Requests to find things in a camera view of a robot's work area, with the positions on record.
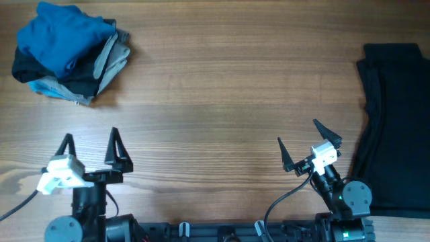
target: black fabric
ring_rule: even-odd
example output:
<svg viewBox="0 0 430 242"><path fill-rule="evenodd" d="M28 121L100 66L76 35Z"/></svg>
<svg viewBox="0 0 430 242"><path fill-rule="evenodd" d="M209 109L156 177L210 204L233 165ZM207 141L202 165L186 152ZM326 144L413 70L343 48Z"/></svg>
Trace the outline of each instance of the black fabric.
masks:
<svg viewBox="0 0 430 242"><path fill-rule="evenodd" d="M416 44L364 52L357 68L369 122L353 175L372 186L372 215L430 218L430 60Z"/></svg>
<svg viewBox="0 0 430 242"><path fill-rule="evenodd" d="M78 59L73 72L58 78L58 83L63 84L67 89L75 94L84 96L95 96L99 89L103 73L98 79L94 79L94 63L100 52L103 50L106 41L91 48L83 58ZM55 74L42 66L34 57L26 56L19 48L15 50L15 60L12 66L12 75L21 83L34 81L45 76L55 77Z"/></svg>

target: pile of clothes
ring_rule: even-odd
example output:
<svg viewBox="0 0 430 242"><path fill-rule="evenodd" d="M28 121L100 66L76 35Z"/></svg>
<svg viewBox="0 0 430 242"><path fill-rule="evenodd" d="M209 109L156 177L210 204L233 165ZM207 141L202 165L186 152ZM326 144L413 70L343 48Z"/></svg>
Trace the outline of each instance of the pile of clothes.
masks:
<svg viewBox="0 0 430 242"><path fill-rule="evenodd" d="M372 186L372 215L430 218L430 60L416 44L366 44L357 63L368 125L353 175Z"/></svg>
<svg viewBox="0 0 430 242"><path fill-rule="evenodd" d="M114 19L41 2L17 33L12 75L32 91L89 105L124 68L128 32Z"/></svg>

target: wood grain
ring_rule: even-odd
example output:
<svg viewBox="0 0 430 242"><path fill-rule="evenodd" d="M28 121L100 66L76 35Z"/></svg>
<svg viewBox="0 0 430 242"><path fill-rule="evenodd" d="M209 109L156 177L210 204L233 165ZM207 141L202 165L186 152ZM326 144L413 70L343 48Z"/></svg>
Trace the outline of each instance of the wood grain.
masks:
<svg viewBox="0 0 430 242"><path fill-rule="evenodd" d="M355 62L368 42L416 42L430 54L429 5L382 2L81 3L131 33L128 66L90 107L32 93L10 75L16 32L35 4L0 6L0 213L35 188L63 136L100 169L119 128L135 172L109 186L142 222L255 221L304 178L282 171L320 140L312 119L344 138L344 176L367 118ZM0 241L41 241L70 214L71 191L38 195L0 226ZM113 204L107 215L114 213ZM271 220L326 211L306 186ZM374 217L378 241L428 241L428 220Z"/></svg>

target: white clamp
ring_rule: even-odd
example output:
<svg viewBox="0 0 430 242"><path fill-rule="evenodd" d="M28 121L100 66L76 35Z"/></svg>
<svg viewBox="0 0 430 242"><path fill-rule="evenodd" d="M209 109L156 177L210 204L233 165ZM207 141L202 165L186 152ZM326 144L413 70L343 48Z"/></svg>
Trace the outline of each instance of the white clamp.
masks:
<svg viewBox="0 0 430 242"><path fill-rule="evenodd" d="M51 194L55 188L92 187L93 182L82 179L85 166L74 155L55 155L49 161L48 172L43 173L37 190L44 195Z"/></svg>
<svg viewBox="0 0 430 242"><path fill-rule="evenodd" d="M312 160L315 166L315 171L319 175L325 174L324 167L337 161L337 151L333 144L324 139L316 145L310 147L310 152L315 156Z"/></svg>

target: black pants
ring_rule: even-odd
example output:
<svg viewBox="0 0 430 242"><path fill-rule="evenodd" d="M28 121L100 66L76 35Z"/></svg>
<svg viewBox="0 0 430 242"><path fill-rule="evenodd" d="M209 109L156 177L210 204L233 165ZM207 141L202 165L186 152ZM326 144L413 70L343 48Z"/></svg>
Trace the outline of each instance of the black pants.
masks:
<svg viewBox="0 0 430 242"><path fill-rule="evenodd" d="M357 63L368 125L353 175L372 186L372 215L430 218L430 60L416 44L366 44Z"/></svg>

